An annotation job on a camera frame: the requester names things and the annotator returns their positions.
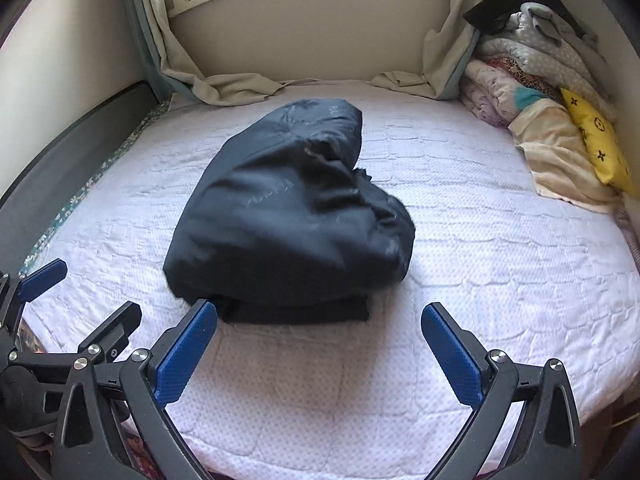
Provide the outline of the dark grey headboard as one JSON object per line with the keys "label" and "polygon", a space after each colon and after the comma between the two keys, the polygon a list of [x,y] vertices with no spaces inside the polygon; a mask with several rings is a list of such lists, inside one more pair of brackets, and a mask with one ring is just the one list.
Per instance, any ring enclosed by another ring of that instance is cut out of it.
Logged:
{"label": "dark grey headboard", "polygon": [[63,206],[125,142],[158,99],[139,81],[90,110],[29,163],[1,197],[1,270],[15,273]]}

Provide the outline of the pink floral folded quilt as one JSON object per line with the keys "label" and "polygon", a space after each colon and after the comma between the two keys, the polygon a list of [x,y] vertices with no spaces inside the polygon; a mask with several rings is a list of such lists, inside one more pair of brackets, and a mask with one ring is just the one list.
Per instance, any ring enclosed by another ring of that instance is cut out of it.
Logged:
{"label": "pink floral folded quilt", "polygon": [[494,127],[510,125],[523,110],[546,97],[476,58],[465,66],[459,80],[460,102],[476,118]]}

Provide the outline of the yellow patterned pillow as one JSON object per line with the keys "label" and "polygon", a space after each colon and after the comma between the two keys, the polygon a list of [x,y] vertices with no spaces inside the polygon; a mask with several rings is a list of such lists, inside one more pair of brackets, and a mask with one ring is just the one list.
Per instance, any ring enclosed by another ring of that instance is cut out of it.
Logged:
{"label": "yellow patterned pillow", "polygon": [[605,185],[634,195],[628,162],[618,145],[615,130],[591,104],[568,89],[561,89],[570,118],[584,139],[598,179]]}

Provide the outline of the beige right curtain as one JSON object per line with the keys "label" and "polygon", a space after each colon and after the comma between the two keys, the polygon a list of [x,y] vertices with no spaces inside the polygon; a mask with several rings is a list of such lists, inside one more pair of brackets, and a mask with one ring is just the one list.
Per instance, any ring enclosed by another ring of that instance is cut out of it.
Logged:
{"label": "beige right curtain", "polygon": [[439,30],[423,40],[420,74],[388,70],[376,75],[372,86],[439,101],[457,99],[459,81],[480,38],[464,14],[483,0],[449,0],[449,12]]}

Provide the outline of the grey dotted folded quilt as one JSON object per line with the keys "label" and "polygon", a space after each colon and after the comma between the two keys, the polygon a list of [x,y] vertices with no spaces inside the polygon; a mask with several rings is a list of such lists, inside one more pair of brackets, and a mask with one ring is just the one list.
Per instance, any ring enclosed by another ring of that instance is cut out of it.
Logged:
{"label": "grey dotted folded quilt", "polygon": [[542,3],[523,3],[496,32],[481,36],[476,50],[480,58],[510,58],[522,72],[582,96],[609,122],[618,119],[613,73],[597,38],[578,37],[569,22]]}

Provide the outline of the beige curtain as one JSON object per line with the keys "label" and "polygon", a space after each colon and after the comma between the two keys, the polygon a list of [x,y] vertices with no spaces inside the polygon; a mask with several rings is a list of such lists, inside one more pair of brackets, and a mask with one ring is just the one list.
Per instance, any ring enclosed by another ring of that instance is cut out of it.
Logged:
{"label": "beige curtain", "polygon": [[238,106],[285,88],[256,73],[204,75],[172,31],[165,0],[125,0],[125,6],[144,76],[160,100],[179,93],[207,105]]}
{"label": "beige curtain", "polygon": [[449,0],[449,12],[439,30],[423,40],[420,74],[388,70],[376,75],[372,86],[439,101],[457,99],[459,81],[480,38],[464,14],[483,0]]}

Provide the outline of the black police jacket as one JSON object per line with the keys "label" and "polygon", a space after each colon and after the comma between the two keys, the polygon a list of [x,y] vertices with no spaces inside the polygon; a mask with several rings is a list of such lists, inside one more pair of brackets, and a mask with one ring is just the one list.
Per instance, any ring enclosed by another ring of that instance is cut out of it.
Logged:
{"label": "black police jacket", "polygon": [[364,321],[407,275],[416,227],[357,162],[362,114],[341,99],[285,104],[232,136],[194,188],[163,271],[227,323]]}

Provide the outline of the black cloth on pile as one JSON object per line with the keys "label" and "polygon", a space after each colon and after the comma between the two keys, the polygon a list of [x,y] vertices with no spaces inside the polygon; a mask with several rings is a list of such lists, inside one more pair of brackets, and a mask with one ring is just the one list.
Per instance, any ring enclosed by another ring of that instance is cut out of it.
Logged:
{"label": "black cloth on pile", "polygon": [[483,0],[473,6],[472,9],[463,14],[465,21],[480,30],[490,34],[496,32],[498,26],[496,22],[500,22],[503,18],[508,18],[511,14],[518,12],[523,3],[534,2],[548,6],[549,9],[559,15],[567,24],[572,26],[578,37],[585,35],[586,31],[574,16],[570,14],[562,0]]}

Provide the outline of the cream blanket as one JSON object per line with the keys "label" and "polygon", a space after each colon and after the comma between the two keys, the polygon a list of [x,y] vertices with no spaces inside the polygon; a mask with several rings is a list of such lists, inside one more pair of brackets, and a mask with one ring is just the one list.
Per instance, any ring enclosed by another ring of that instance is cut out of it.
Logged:
{"label": "cream blanket", "polygon": [[620,204],[620,194],[597,178],[565,107],[541,99],[518,114],[509,130],[539,195],[599,214],[612,214]]}

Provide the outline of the beige left curtain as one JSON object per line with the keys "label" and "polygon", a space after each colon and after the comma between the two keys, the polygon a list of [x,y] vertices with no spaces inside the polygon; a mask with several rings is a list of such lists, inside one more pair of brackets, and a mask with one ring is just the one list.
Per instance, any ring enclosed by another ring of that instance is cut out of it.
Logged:
{"label": "beige left curtain", "polygon": [[204,75],[172,31],[165,0],[125,0],[125,6],[144,76],[160,100],[179,93],[207,105],[238,106],[285,88],[256,73]]}

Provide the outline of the pink knitted cloth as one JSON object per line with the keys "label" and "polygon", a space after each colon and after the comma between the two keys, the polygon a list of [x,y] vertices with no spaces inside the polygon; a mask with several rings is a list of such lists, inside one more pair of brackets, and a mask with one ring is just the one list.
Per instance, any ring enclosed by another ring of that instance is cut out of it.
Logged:
{"label": "pink knitted cloth", "polygon": [[620,196],[620,203],[616,206],[614,220],[623,232],[634,259],[634,264],[637,270],[640,271],[639,201],[629,194],[623,193]]}

